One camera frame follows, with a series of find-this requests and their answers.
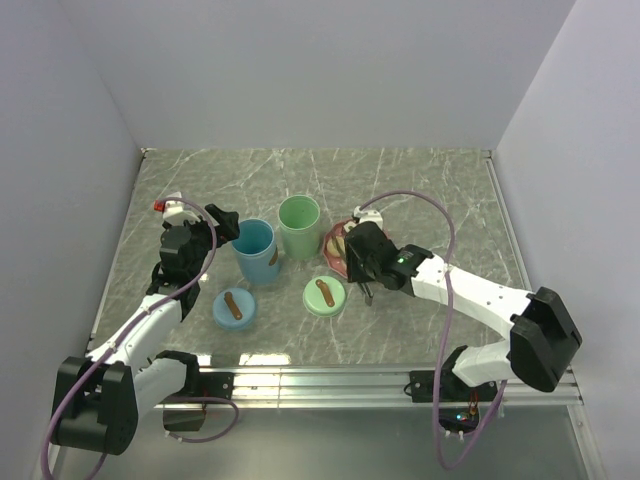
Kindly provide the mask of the sushi piece green centre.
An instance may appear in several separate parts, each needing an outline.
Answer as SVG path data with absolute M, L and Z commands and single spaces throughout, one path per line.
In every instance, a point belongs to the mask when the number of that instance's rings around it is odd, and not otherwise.
M 355 222 L 353 222 L 353 221 L 346 222 L 346 223 L 343 225 L 343 231 L 344 231 L 344 234 L 348 234 L 348 233 L 349 233 L 350 231 L 352 231 L 356 226 L 357 226 L 357 224 L 356 224 Z

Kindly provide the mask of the round bun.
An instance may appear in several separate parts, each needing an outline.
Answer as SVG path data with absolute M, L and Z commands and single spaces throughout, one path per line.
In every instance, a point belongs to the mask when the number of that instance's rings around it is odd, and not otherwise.
M 333 258 L 343 258 L 346 254 L 344 238 L 332 235 L 326 243 L 326 251 Z

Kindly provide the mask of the metal tongs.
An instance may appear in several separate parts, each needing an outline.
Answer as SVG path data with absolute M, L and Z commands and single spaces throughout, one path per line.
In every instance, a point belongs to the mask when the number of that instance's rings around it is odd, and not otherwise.
M 343 258 L 341 258 L 341 260 L 344 263 L 345 267 L 348 267 L 346 254 Z M 373 293 L 371 292 L 369 286 L 366 283 L 361 282 L 358 282 L 357 285 L 364 296 L 365 304 L 367 306 L 371 306 L 373 303 Z

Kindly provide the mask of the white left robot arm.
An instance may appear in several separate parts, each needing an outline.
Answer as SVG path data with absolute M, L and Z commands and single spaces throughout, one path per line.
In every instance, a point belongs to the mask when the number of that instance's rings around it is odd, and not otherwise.
M 202 393 L 196 355 L 158 346 L 193 309 L 217 248 L 238 239 L 239 215 L 177 196 L 154 208 L 163 232 L 150 284 L 136 312 L 108 340 L 60 365 L 49 444 L 120 455 L 139 419 L 157 404 L 189 402 Z

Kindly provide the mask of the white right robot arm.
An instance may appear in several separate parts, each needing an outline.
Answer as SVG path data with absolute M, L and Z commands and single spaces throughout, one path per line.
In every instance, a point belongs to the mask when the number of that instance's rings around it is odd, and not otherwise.
M 582 344 L 563 300 L 549 288 L 528 292 L 502 286 L 449 267 L 416 245 L 397 248 L 372 221 L 347 231 L 345 253 L 349 282 L 377 282 L 411 297 L 452 304 L 501 336 L 499 342 L 461 346 L 449 355 L 434 379 L 445 401 L 463 401 L 474 389 L 489 400 L 490 390 L 511 379 L 550 393 Z

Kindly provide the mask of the blue plastic container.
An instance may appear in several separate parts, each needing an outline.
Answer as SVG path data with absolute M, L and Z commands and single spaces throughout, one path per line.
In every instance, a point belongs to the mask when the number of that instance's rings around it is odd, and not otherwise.
M 243 277 L 252 285 L 268 285 L 280 272 L 279 252 L 272 226 L 260 219 L 239 223 L 240 235 L 231 242 Z

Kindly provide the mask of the pink scalloped plate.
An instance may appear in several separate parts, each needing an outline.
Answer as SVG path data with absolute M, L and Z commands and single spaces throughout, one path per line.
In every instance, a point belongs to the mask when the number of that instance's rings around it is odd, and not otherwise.
M 330 228 L 329 232 L 325 234 L 324 241 L 323 241 L 323 248 L 322 248 L 322 255 L 325 258 L 328 267 L 333 272 L 337 273 L 338 275 L 340 275 L 344 279 L 346 279 L 348 277 L 348 275 L 347 275 L 347 267 L 345 267 L 345 265 L 342 262 L 341 258 L 333 258 L 333 257 L 328 255 L 328 253 L 326 251 L 326 243 L 327 243 L 327 240 L 331 237 L 332 234 L 335 234 L 336 236 L 343 237 L 344 238 L 344 243 L 345 243 L 346 234 L 344 234 L 343 225 L 346 222 L 349 222 L 349 221 L 353 221 L 353 219 L 342 220 L 342 221 L 334 224 Z

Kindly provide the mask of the green plastic container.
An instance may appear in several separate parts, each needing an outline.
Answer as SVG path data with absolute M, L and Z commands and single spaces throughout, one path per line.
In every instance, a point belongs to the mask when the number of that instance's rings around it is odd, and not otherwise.
M 296 261 L 315 256 L 320 248 L 320 208 L 306 195 L 285 199 L 278 210 L 279 229 L 284 251 Z

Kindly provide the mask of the aluminium left side rail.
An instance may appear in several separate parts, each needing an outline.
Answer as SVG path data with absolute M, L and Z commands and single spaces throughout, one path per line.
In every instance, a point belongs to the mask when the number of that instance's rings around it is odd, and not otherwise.
M 139 163 L 139 166 L 138 166 L 138 171 L 137 171 L 137 173 L 136 173 L 136 175 L 134 177 L 133 186 L 132 186 L 132 189 L 131 189 L 131 192 L 130 192 L 129 202 L 127 204 L 127 209 L 126 209 L 124 221 L 123 221 L 123 224 L 122 224 L 121 232 L 120 232 L 120 235 L 118 237 L 118 242 L 116 244 L 114 257 L 113 257 L 112 262 L 111 262 L 109 273 L 107 275 L 107 279 L 106 279 L 106 282 L 105 282 L 105 285 L 104 285 L 104 289 L 103 289 L 103 292 L 102 292 L 102 295 L 101 295 L 101 298 L 100 298 L 100 302 L 98 304 L 97 312 L 96 312 L 96 315 L 95 315 L 95 318 L 94 318 L 94 321 L 93 321 L 93 324 L 92 324 L 92 327 L 91 327 L 91 330 L 90 330 L 90 333 L 89 333 L 89 336 L 88 336 L 88 341 L 87 341 L 87 344 L 86 344 L 86 347 L 85 347 L 85 353 L 88 353 L 90 348 L 93 347 L 93 345 L 94 345 L 94 340 L 95 340 L 95 337 L 96 337 L 96 334 L 97 334 L 97 331 L 98 331 L 98 328 L 99 328 L 100 320 L 101 320 L 101 317 L 102 317 L 102 313 L 103 313 L 103 310 L 104 310 L 104 307 L 105 307 L 105 304 L 106 304 L 108 291 L 109 291 L 109 288 L 111 286 L 111 283 L 113 281 L 113 277 L 114 277 L 114 274 L 115 274 L 115 268 L 116 268 L 116 264 L 117 264 L 117 259 L 118 259 L 121 247 L 122 247 L 122 245 L 124 243 L 126 228 L 127 228 L 128 223 L 129 223 L 129 217 L 131 215 L 132 205 L 133 205 L 133 202 L 134 202 L 136 191 L 138 189 L 139 178 L 140 178 L 140 175 L 141 175 L 141 172 L 142 172 L 142 167 L 144 166 L 145 159 L 146 159 L 147 154 L 148 154 L 148 152 L 150 150 L 151 149 L 148 148 L 148 147 L 147 148 L 141 148 L 141 159 L 140 159 L 140 163 Z

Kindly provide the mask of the aluminium rail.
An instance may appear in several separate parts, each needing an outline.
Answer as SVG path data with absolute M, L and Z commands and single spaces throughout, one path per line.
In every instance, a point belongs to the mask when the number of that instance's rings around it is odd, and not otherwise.
M 232 400 L 242 409 L 349 409 L 431 407 L 431 388 L 410 380 L 427 364 L 337 365 L 329 367 L 239 366 L 201 367 L 214 397 Z M 571 370 L 552 393 L 509 380 L 502 396 L 504 407 L 576 406 L 583 398 Z
M 482 154 L 482 158 L 484 160 L 484 163 L 492 184 L 493 191 L 497 198 L 497 203 L 501 211 L 504 226 L 507 230 L 509 243 L 514 254 L 515 262 L 517 265 L 517 269 L 518 269 L 522 284 L 526 290 L 532 291 L 533 290 L 532 284 L 526 269 L 525 261 L 522 256 L 522 252 L 518 243 L 516 232 L 513 227 L 513 223 L 511 221 L 509 210 L 508 210 L 505 197 L 504 197 L 504 194 L 499 182 L 499 178 L 497 175 L 497 171 L 494 165 L 493 151 L 482 150 L 481 154 Z
M 148 152 L 150 150 L 151 149 L 148 148 L 148 147 L 147 148 L 141 148 L 141 159 L 140 159 L 140 163 L 139 163 L 139 166 L 138 166 L 138 171 L 137 171 L 137 173 L 136 173 L 136 175 L 134 177 L 133 186 L 132 186 L 132 189 L 131 189 L 131 192 L 130 192 L 129 202 L 127 204 L 127 209 L 126 209 L 124 221 L 123 221 L 123 224 L 122 224 L 121 232 L 120 232 L 120 235 L 118 237 L 118 242 L 116 244 L 114 257 L 113 257 L 112 262 L 111 262 L 109 273 L 107 275 L 107 279 L 106 279 L 106 282 L 105 282 L 105 285 L 104 285 L 104 289 L 103 289 L 103 292 L 102 292 L 102 295 L 101 295 L 101 298 L 100 298 L 100 302 L 98 304 L 97 312 L 96 312 L 96 315 L 95 315 L 95 318 L 94 318 L 94 321 L 93 321 L 93 324 L 92 324 L 92 327 L 91 327 L 91 330 L 90 330 L 90 333 L 89 333 L 89 336 L 88 336 L 88 341 L 87 341 L 87 344 L 86 344 L 86 347 L 85 347 L 85 353 L 88 353 L 90 348 L 93 347 L 93 345 L 94 345 L 94 340 L 95 340 L 95 337 L 96 337 L 96 334 L 97 334 L 97 331 L 98 331 L 98 328 L 99 328 L 100 320 L 101 320 L 101 317 L 102 317 L 102 313 L 103 313 L 103 310 L 104 310 L 104 307 L 105 307 L 105 304 L 106 304 L 108 291 L 109 291 L 109 288 L 111 286 L 111 283 L 113 281 L 113 277 L 114 277 L 114 274 L 115 274 L 115 268 L 116 268 L 116 264 L 117 264 L 117 259 L 118 259 L 121 247 L 122 247 L 122 245 L 124 243 L 126 228 L 127 228 L 128 223 L 129 223 L 129 217 L 131 215 L 132 205 L 133 205 L 133 202 L 134 202 L 136 191 L 138 189 L 139 178 L 140 178 L 140 175 L 141 175 L 141 172 L 142 172 L 142 167 L 144 166 L 145 159 L 146 159 L 147 154 L 148 154 Z

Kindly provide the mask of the aluminium front rail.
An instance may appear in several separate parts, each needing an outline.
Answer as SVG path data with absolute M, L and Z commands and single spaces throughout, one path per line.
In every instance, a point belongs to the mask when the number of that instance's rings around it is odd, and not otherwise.
M 201 367 L 214 397 L 232 400 L 242 409 L 349 409 L 431 407 L 431 388 L 410 380 L 427 364 L 337 365 L 329 367 L 239 366 Z M 576 406 L 583 398 L 571 370 L 552 393 L 509 380 L 502 396 L 504 407 Z

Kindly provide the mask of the aluminium right side rail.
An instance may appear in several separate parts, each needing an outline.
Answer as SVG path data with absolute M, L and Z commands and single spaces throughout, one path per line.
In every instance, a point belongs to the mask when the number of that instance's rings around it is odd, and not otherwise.
M 518 243 L 516 232 L 513 227 L 513 223 L 511 221 L 509 210 L 508 210 L 505 197 L 504 197 L 504 194 L 499 182 L 499 178 L 497 175 L 497 171 L 494 165 L 493 151 L 482 150 L 481 154 L 482 154 L 482 158 L 484 160 L 484 163 L 492 184 L 493 191 L 497 198 L 497 203 L 501 211 L 504 226 L 507 230 L 509 243 L 514 254 L 515 262 L 517 265 L 517 269 L 518 269 L 522 284 L 526 290 L 532 291 L 533 290 L 532 284 L 526 269 L 525 261 L 522 256 L 522 252 Z

